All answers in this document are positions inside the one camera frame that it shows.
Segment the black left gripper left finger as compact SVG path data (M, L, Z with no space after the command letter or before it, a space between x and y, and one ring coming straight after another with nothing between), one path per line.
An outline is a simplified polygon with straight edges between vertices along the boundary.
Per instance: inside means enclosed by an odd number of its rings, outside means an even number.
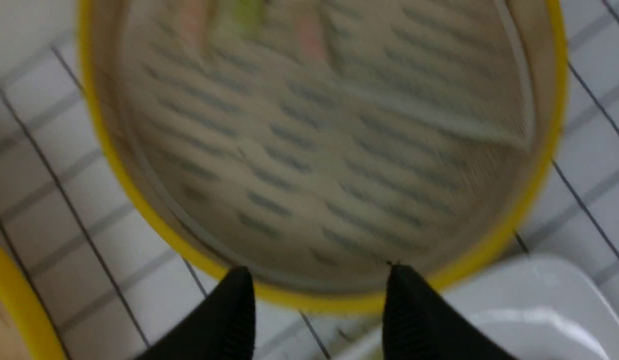
M138 360L252 360L256 342L253 277L230 269L215 289Z

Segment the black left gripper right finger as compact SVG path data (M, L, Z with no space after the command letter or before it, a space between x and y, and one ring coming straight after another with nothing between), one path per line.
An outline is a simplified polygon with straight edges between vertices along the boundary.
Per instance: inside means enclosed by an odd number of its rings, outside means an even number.
M408 265L392 265L382 314L385 360L513 360Z

